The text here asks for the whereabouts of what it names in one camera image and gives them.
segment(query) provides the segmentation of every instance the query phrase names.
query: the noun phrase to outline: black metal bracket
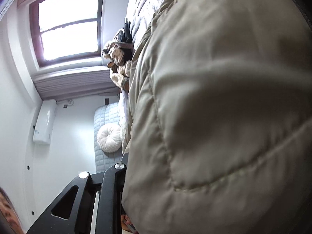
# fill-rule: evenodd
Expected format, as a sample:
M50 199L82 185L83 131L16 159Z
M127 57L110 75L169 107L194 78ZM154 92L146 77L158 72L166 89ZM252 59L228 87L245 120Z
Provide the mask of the black metal bracket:
M90 234L96 192L100 192L96 234L121 234L121 195L128 154L105 173L76 176L48 206L27 234Z

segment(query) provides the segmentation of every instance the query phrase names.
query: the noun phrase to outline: fluffy white pillow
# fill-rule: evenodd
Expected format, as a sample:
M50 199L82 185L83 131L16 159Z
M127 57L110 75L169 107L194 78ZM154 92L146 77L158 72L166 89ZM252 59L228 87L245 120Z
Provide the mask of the fluffy white pillow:
M97 134L96 140L104 152L115 152L121 147L120 126L115 123L103 125Z

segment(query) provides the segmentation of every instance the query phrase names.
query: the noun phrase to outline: window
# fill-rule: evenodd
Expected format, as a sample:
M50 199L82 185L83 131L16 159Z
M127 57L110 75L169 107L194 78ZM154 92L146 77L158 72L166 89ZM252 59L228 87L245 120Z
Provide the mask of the window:
M100 57L103 0L38 0L30 5L30 27L40 67Z

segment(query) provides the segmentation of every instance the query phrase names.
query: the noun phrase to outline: light blue quilted cushion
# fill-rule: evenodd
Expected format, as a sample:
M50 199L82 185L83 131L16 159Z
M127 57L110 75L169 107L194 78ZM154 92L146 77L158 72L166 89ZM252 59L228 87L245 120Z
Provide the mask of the light blue quilted cushion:
M96 109L94 114L94 154L96 158L96 173L104 172L112 165L121 162L121 148L113 153L104 153L99 147L96 136L99 129L107 123L119 125L118 103L101 106Z

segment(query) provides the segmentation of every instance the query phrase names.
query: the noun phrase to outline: pillow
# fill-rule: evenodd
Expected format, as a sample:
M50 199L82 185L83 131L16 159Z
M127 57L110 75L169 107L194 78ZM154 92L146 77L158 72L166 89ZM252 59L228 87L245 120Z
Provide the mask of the pillow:
M96 137L102 151L112 153L121 147L120 126L115 123L103 125Z

